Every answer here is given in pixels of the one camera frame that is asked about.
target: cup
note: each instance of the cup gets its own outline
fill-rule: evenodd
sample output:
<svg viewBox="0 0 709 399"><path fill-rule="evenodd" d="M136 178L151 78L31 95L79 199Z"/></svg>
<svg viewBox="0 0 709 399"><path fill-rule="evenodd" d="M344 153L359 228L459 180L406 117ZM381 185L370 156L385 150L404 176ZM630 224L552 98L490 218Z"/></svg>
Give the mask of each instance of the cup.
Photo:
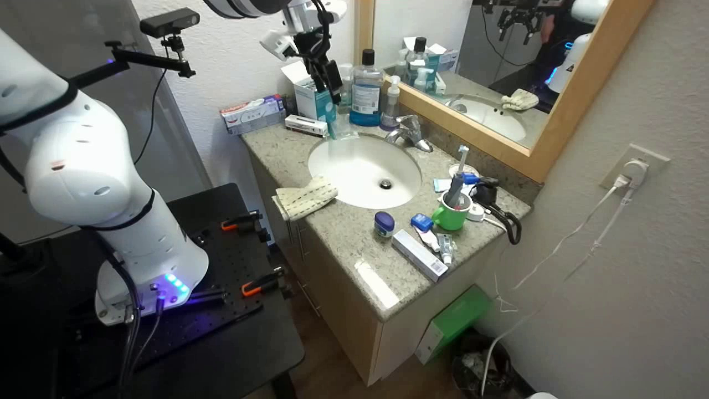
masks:
<svg viewBox="0 0 709 399"><path fill-rule="evenodd" d="M438 199L438 204L441 206L433 213L437 228L447 232L447 233L460 232L465 227L470 206L449 208L444 199Z"/></svg>

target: electrical outlet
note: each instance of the electrical outlet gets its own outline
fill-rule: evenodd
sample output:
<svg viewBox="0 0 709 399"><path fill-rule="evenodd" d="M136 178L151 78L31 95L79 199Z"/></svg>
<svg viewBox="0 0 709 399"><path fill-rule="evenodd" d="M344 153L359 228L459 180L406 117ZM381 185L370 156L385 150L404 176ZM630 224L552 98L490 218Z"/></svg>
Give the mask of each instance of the electrical outlet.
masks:
<svg viewBox="0 0 709 399"><path fill-rule="evenodd" d="M612 190L616 178L623 173L626 165L631 161L640 161L644 165L649 165L648 176L659 176L659 172L662 172L669 165L669 157L664 157L662 153L642 150L639 144L630 144L623 153L623 157L613 165L613 170L606 176L606 180L601 182L602 190Z"/></svg>

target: sink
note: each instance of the sink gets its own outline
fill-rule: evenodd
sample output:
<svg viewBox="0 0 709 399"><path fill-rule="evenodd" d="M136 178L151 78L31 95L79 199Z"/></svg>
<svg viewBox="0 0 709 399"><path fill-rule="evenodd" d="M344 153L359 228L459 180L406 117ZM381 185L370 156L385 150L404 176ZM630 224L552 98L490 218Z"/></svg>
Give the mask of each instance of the sink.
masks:
<svg viewBox="0 0 709 399"><path fill-rule="evenodd" d="M308 157L310 176L337 186L337 199L359 208L395 208L422 190L422 170L404 150L380 139L328 141Z"/></svg>
<svg viewBox="0 0 709 399"><path fill-rule="evenodd" d="M473 98L454 98L447 102L449 109L467 115L470 120L477 120L485 127L490 127L491 131L506 135L513 142L521 142L527 139L526 127L513 117L513 115L501 115L491 104L487 102L478 102Z"/></svg>

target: wooden floor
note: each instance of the wooden floor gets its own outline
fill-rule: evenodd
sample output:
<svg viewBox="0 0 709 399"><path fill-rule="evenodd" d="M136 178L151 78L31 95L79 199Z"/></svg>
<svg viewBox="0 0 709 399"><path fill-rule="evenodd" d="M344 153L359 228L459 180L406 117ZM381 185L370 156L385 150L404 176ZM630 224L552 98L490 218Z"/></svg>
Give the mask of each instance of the wooden floor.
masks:
<svg viewBox="0 0 709 399"><path fill-rule="evenodd" d="M387 379L366 389L323 319L313 313L302 294L294 290L291 309L305 346L303 364L291 371L299 399L465 399L447 373L447 358L431 366L409 360ZM249 399L269 398L273 392L261 390Z"/></svg>

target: wooden mirror frame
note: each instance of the wooden mirror frame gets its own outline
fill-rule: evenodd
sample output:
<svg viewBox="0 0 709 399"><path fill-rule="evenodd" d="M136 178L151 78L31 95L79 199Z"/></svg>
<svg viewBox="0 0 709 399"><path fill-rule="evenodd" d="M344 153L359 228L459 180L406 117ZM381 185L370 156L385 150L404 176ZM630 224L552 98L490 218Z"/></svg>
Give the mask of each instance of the wooden mirror frame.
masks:
<svg viewBox="0 0 709 399"><path fill-rule="evenodd" d="M557 106L532 150L506 141L487 127L467 120L408 85L401 85L398 104L544 185L654 3L657 0L613 0L610 6L602 20L596 24L593 41L582 55L582 62L576 68L573 78L557 100ZM359 60L361 50L372 50L375 44L375 13L377 0L354 0L354 60Z"/></svg>

